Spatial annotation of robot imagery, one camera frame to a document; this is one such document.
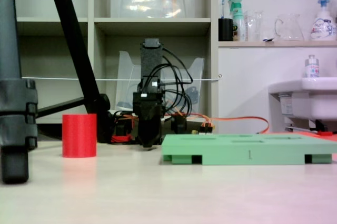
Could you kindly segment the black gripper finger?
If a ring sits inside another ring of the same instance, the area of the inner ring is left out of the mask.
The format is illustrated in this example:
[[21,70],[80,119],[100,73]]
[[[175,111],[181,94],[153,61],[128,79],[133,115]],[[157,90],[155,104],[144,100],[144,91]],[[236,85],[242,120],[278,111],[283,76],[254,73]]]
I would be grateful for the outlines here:
[[140,119],[138,122],[138,136],[137,137],[138,137],[140,144],[144,148],[149,147],[148,133],[149,133],[148,121]]
[[154,118],[150,121],[150,147],[162,143],[162,123],[160,118]]

